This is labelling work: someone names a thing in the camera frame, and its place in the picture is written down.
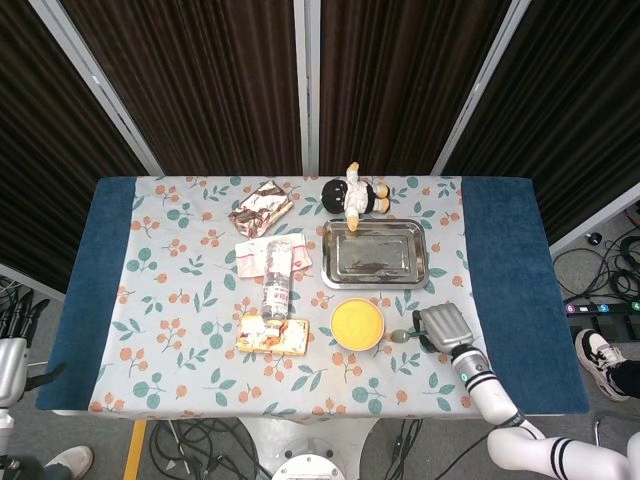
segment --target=white sneaker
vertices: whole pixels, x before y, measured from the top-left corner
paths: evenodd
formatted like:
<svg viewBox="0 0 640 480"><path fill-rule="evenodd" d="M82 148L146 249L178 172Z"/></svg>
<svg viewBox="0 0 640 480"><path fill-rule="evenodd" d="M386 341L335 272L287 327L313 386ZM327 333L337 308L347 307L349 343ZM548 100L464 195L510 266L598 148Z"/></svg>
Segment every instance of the white sneaker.
<svg viewBox="0 0 640 480"><path fill-rule="evenodd" d="M56 463L71 470L73 480L80 480L93 464L93 452L89 447L73 447L53 458L45 467Z"/></svg>
<svg viewBox="0 0 640 480"><path fill-rule="evenodd" d="M619 391L609 378L609 369L626 360L620 350L609 345L595 330L578 333L575 346L580 364L591 373L602 393L614 402L628 400L629 397Z"/></svg>

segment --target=spoon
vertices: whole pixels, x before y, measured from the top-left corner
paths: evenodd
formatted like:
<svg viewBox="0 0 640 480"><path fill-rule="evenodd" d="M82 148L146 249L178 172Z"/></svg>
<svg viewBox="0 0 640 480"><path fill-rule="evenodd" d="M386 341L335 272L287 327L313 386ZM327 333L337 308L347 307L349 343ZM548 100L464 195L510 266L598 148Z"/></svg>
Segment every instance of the spoon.
<svg viewBox="0 0 640 480"><path fill-rule="evenodd" d="M394 330L391 332L391 341L395 343L406 343L410 338L417 337L419 335L426 335L426 331L421 332L407 332L406 330Z"/></svg>

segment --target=table leg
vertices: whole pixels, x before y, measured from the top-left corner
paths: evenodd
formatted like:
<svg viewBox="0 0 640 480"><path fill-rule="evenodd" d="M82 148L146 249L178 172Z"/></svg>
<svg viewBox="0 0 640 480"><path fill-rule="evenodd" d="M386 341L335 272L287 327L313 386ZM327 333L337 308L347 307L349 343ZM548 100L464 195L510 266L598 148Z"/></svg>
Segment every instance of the table leg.
<svg viewBox="0 0 640 480"><path fill-rule="evenodd" d="M360 456L377 418L340 418L310 425L275 418L240 418L253 438L260 463L270 472L292 456L315 453L331 460L346 480L358 480ZM314 451L302 451L304 446Z"/></svg>

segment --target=floral tablecloth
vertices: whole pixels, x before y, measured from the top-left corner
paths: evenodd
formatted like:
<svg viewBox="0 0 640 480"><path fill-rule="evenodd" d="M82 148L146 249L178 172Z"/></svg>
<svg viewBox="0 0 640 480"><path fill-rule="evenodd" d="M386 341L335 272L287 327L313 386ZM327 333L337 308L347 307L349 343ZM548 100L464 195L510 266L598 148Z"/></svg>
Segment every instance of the floral tablecloth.
<svg viewBox="0 0 640 480"><path fill-rule="evenodd" d="M386 338L366 352L336 344L329 321L342 300L376 303L386 331L412 330L411 312L443 302L462 311L484 342L466 261L459 177L386 177L388 218L411 218L426 233L429 282L418 290L341 290L321 279L322 233L331 218L319 201L327 178L278 177L293 209L267 234L301 232L313 265L291 282L290 314L310 322L303 357L241 353L236 323L256 313L262 278L240 279L235 245L245 241L227 215L263 177L140 177L111 329L89 410L127 418L334 415L428 417L474 414L445 355L417 339Z"/></svg>

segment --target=plush doll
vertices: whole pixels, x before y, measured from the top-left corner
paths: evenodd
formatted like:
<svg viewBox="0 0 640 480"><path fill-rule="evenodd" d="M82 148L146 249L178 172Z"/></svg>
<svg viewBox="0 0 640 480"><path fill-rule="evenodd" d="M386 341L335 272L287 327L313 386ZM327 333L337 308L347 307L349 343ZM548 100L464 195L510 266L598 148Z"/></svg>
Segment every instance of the plush doll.
<svg viewBox="0 0 640 480"><path fill-rule="evenodd" d="M322 205L329 213L345 213L349 230L355 232L361 213L387 213L389 187L376 182L370 185L358 179L358 163L347 169L347 181L329 180L322 189Z"/></svg>

